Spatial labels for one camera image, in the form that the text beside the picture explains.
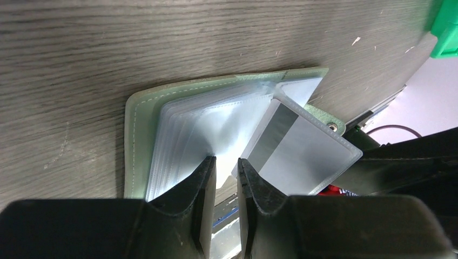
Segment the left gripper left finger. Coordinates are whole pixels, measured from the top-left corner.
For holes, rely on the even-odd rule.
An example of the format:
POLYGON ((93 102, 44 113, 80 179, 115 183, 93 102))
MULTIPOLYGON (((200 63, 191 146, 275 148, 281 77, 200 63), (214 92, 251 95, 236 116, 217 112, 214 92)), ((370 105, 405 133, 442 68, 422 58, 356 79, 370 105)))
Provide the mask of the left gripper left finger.
POLYGON ((209 258, 216 158, 152 201, 35 199, 1 212, 1 258, 209 258))

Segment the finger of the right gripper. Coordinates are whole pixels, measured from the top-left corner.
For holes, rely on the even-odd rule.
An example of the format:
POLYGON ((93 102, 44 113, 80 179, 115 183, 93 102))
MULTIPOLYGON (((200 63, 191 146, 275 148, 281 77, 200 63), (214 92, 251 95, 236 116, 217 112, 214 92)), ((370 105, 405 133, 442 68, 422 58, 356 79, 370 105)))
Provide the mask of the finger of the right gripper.
POLYGON ((457 128, 385 145, 360 129, 343 137, 363 156, 333 185, 357 195, 410 195, 438 216, 457 216, 457 128))

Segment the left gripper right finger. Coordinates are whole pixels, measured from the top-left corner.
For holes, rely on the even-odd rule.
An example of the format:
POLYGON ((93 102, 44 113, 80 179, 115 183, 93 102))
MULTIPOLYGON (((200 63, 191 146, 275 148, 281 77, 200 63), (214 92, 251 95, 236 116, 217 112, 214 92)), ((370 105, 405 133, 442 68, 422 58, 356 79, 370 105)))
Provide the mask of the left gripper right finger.
POLYGON ((457 258, 415 197, 288 196, 246 159, 237 168, 244 258, 457 258))

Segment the white magnetic stripe card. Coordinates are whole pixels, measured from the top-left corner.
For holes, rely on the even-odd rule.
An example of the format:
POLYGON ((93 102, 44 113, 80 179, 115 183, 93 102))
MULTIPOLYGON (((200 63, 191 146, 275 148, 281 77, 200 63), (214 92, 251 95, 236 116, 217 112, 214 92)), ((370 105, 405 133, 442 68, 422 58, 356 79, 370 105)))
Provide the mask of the white magnetic stripe card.
POLYGON ((362 151, 295 102, 273 98, 240 157, 286 195, 317 195, 362 151))

